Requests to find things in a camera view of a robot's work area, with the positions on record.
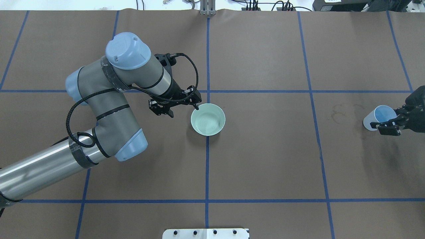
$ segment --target silver cylinder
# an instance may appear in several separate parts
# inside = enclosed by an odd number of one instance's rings
[[[89,137],[79,137],[90,144]],[[106,159],[95,145],[84,149],[94,163]],[[0,193],[8,200],[19,201],[24,197],[84,170],[74,159],[68,140],[53,145],[37,154],[0,169]],[[0,208],[5,200],[0,200]]]

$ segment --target light green bowl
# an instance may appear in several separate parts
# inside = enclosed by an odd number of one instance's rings
[[[193,129],[205,136],[217,134],[224,127],[226,116],[223,110],[214,104],[202,104],[190,117]]]

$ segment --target blue joint cap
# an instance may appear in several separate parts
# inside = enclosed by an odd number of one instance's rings
[[[77,102],[79,100],[82,99],[79,90],[78,90],[78,74],[80,72],[80,70],[83,67],[80,67],[80,69],[74,71],[73,73],[71,73],[65,81],[65,89],[66,92],[68,93],[69,96],[71,96],[71,98]]]
[[[149,47],[131,32],[122,32],[108,42],[105,49],[109,62],[122,70],[144,66],[150,59]]]
[[[142,129],[139,129],[125,145],[115,154],[116,159],[122,162],[131,159],[137,154],[143,152],[147,148],[146,137]]]

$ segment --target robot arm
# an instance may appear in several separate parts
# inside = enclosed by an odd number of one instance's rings
[[[371,127],[377,128],[382,135],[399,136],[402,129],[425,133],[425,85],[410,94],[405,103],[394,110],[397,118],[382,123],[373,122]]]
[[[127,90],[152,96],[149,108],[157,115],[173,117],[170,108],[179,104],[198,109],[201,95],[197,84],[183,91],[172,77],[171,66],[178,56],[185,56],[195,67],[185,54],[152,55],[135,34],[116,35],[108,43],[105,56],[66,79],[66,90],[77,102],[67,117],[69,139],[0,169],[0,208],[111,156],[125,161],[144,151],[147,141],[123,94]],[[90,106],[98,124],[72,134],[68,123],[79,103]]]

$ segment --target white mounting plate with holes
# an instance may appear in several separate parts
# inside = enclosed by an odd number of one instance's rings
[[[162,234],[162,239],[249,239],[249,229],[167,229]]]

